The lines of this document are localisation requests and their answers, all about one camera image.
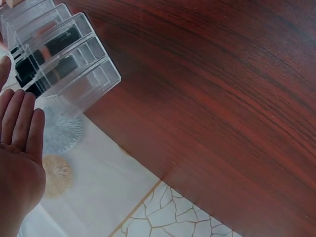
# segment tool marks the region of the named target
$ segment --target palm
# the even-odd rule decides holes
[[[12,152],[10,149],[0,149],[2,180],[9,184],[7,189],[25,213],[30,212],[40,201],[45,191],[45,171],[31,154]]]

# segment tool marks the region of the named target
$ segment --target lipstick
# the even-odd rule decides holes
[[[16,79],[20,86],[23,88],[33,79],[39,69],[38,65],[44,64],[61,50],[79,40],[80,37],[78,30],[73,26],[47,42],[42,48],[34,51],[32,55],[29,55],[24,60],[21,59],[24,58],[25,52],[14,48],[11,53],[13,53],[14,60],[17,62],[15,67],[17,72]]]
[[[68,76],[77,68],[77,63],[73,56],[69,56],[60,60],[59,64],[51,71],[49,71],[45,76],[38,79],[26,92],[31,92],[36,98],[44,94],[51,86],[54,86],[57,82]]]

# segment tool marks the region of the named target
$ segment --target finger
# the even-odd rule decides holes
[[[11,145],[12,134],[18,119],[21,104],[24,99],[25,92],[23,90],[17,90],[12,99],[9,102],[9,105],[6,108],[2,119],[2,132],[1,132],[1,142]]]
[[[33,155],[37,159],[39,165],[42,165],[44,126],[44,111],[36,109],[33,113],[25,152]]]
[[[4,56],[0,59],[0,90],[8,80],[11,71],[11,60],[8,56]]]
[[[31,120],[34,112],[34,104],[35,96],[32,93],[26,93],[14,127],[11,142],[12,145],[15,145],[21,151],[25,151],[26,141],[28,140]]]
[[[13,95],[14,91],[8,89],[0,96],[0,139],[2,131],[2,119]]]

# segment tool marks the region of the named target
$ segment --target wooden table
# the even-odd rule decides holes
[[[95,124],[245,237],[316,236],[316,1],[65,2],[122,75]]]

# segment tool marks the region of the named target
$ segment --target plastic compartment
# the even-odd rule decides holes
[[[75,117],[120,81],[95,34],[89,34],[43,64],[27,91],[42,95],[58,114]]]
[[[10,8],[6,4],[2,6],[0,9],[0,29],[2,37],[6,38],[6,26],[8,22],[42,1],[43,0],[26,0],[15,6],[14,8]]]
[[[15,40],[17,45],[27,45],[38,40],[48,30],[67,20],[71,14],[65,4],[60,4],[45,13],[44,15],[34,19],[28,25],[22,27],[15,32]]]
[[[94,30],[86,16],[78,13],[47,30],[30,44],[11,51],[21,87],[33,83],[35,74],[40,71],[43,64],[56,60],[93,34]]]
[[[52,0],[0,9],[2,33],[20,86],[56,114],[76,117],[120,82],[120,75],[83,13]]]
[[[9,17],[6,20],[7,36],[4,42],[9,49],[12,49],[16,45],[15,33],[28,25],[34,19],[42,16],[46,12],[55,7],[53,0],[38,1],[38,3],[31,8],[25,10],[19,15],[15,15],[14,18]]]

